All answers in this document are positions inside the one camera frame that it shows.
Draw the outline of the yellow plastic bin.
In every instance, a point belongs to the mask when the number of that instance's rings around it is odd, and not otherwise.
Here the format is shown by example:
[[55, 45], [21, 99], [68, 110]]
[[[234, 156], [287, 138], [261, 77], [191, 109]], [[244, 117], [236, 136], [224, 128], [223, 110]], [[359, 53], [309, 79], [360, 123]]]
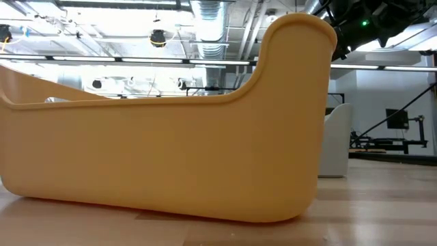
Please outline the yellow plastic bin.
[[218, 96], [109, 99], [0, 65], [0, 179], [13, 194], [246, 222], [317, 193], [334, 29], [278, 18]]

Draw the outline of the white plastic bin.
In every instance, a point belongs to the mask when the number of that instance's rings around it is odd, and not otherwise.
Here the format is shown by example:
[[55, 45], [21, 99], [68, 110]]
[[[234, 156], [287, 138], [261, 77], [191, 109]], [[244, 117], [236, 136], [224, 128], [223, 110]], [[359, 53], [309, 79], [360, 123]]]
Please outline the white plastic bin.
[[325, 116], [319, 178], [347, 175], [351, 126], [352, 105], [349, 103], [335, 107]]

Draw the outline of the black hanging ceiling device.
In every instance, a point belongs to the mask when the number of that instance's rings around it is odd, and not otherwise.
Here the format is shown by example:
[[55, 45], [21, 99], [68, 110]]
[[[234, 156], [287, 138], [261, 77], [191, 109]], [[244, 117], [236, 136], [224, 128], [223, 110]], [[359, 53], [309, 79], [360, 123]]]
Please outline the black hanging ceiling device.
[[0, 42], [10, 42], [12, 40], [12, 34], [10, 32], [10, 26], [0, 24]]
[[155, 48], [163, 48], [167, 43], [165, 31], [162, 29], [154, 29], [150, 35], [150, 43]]

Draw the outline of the black desk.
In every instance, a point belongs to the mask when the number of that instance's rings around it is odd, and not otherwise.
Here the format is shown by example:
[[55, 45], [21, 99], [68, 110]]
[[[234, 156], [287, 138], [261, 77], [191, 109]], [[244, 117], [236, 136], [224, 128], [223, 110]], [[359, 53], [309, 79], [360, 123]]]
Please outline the black desk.
[[428, 140], [407, 140], [402, 138], [361, 137], [350, 142], [351, 151], [387, 153], [398, 151], [409, 154], [409, 146], [427, 147]]

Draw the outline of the black monitor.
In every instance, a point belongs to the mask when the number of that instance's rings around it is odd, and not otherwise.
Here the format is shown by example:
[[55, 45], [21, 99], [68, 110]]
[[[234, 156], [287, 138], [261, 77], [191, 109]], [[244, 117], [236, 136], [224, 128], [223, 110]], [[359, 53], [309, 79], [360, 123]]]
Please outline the black monitor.
[[389, 129], [409, 129], [409, 118], [406, 110], [386, 109], [386, 125]]

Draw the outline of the black monitor stand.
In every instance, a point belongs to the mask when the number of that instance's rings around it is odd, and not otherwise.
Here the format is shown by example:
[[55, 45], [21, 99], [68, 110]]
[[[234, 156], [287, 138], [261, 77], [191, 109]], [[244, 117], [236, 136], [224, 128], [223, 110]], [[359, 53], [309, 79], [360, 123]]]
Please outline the black monitor stand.
[[428, 140], [425, 139], [425, 131], [424, 131], [424, 119], [423, 115], [419, 115], [415, 118], [409, 118], [409, 121], [417, 122], [419, 125], [419, 140], [411, 140], [409, 146], [416, 145], [421, 146], [422, 148], [427, 147]]

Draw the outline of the black diagonal rod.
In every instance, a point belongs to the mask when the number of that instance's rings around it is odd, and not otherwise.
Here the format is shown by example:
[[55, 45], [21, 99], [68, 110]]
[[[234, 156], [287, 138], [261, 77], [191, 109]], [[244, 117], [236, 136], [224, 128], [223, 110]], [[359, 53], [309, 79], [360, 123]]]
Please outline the black diagonal rod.
[[352, 147], [353, 144], [355, 144], [361, 137], [364, 137], [367, 133], [371, 132], [373, 129], [377, 128], [379, 125], [387, 122], [389, 119], [395, 117], [401, 111], [404, 111], [405, 109], [407, 109], [411, 104], [415, 103], [418, 99], [420, 99], [422, 96], [424, 96], [426, 93], [428, 93], [436, 85], [437, 85], [437, 82], [432, 83], [429, 87], [427, 87], [420, 94], [418, 94], [416, 97], [414, 97], [410, 102], [408, 102], [406, 105], [404, 105], [401, 109], [398, 109], [397, 111], [393, 112], [391, 115], [388, 115], [382, 121], [378, 122], [377, 124], [375, 124], [372, 127], [368, 128], [366, 131], [362, 132], [358, 137], [356, 137], [355, 139], [353, 139], [350, 142], [350, 147]]

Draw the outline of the silver spiral ceiling duct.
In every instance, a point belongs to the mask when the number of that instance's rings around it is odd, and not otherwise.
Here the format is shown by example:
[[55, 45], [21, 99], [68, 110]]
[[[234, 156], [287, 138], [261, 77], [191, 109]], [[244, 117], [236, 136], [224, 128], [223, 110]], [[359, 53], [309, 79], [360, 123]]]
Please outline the silver spiral ceiling duct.
[[190, 0], [195, 17], [196, 41], [201, 59], [224, 59], [227, 4], [223, 1]]

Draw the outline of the silver smooth ceiling duct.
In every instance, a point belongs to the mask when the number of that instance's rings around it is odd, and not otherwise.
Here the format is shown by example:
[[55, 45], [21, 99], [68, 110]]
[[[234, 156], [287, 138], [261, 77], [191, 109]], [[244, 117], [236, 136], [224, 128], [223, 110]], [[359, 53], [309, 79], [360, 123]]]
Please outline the silver smooth ceiling duct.
[[303, 12], [306, 14], [318, 16], [330, 3], [330, 0], [306, 0]]

